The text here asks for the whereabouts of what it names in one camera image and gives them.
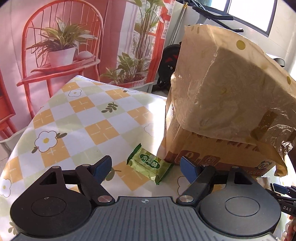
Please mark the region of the right hand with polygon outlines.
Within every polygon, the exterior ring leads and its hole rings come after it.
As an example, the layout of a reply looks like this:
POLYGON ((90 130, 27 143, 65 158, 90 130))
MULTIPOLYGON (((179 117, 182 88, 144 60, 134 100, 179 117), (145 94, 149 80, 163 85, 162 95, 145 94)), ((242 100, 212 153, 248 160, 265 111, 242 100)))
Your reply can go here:
POLYGON ((283 241, 291 241, 295 234, 295 217, 290 216, 290 221, 285 225, 285 231, 282 234, 281 240, 283 241))

